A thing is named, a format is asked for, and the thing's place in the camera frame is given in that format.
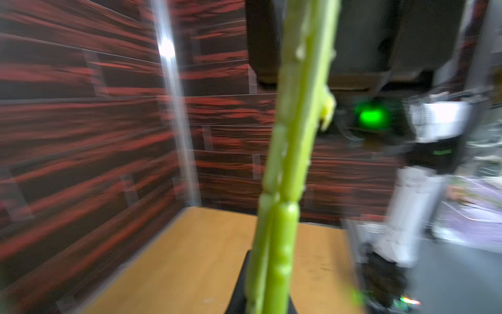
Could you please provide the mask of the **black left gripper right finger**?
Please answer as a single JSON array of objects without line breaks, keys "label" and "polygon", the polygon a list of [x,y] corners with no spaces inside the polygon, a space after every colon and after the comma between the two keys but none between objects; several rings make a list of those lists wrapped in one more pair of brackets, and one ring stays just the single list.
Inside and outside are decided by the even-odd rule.
[{"label": "black left gripper right finger", "polygon": [[288,314],[298,314],[291,297],[288,300]]}]

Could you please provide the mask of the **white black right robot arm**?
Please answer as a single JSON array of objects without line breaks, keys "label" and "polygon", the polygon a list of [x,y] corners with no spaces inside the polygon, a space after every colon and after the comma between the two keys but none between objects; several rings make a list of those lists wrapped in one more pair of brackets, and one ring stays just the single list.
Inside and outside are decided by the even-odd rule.
[{"label": "white black right robot arm", "polygon": [[[258,200],[258,222],[244,295],[247,313],[286,313],[303,196],[315,135],[336,110],[328,68],[337,56],[341,1],[247,1],[252,33],[281,35],[275,122]],[[356,106],[358,128],[384,145],[406,150],[388,208],[386,231],[363,266],[366,297],[386,310],[409,311],[407,271],[418,259],[418,240],[440,186],[460,164],[461,148],[476,124],[472,102],[460,94],[428,95],[400,113],[372,103]]]}]

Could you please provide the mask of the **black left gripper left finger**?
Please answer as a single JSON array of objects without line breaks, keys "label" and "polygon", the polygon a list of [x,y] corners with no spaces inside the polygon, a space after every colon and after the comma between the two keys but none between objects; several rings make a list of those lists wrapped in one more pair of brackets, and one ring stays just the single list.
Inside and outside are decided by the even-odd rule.
[{"label": "black left gripper left finger", "polygon": [[244,288],[249,257],[250,251],[247,251],[225,314],[245,314],[247,299]]}]

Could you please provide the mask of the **artificial flower bouquet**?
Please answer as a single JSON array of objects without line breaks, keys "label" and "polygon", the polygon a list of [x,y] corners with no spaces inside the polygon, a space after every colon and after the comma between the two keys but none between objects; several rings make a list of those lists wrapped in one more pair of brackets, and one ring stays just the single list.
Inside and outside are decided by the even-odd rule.
[{"label": "artificial flower bouquet", "polygon": [[289,1],[258,220],[244,283],[246,313],[286,313],[299,224],[299,201],[316,132],[331,123],[328,88],[340,1]]}]

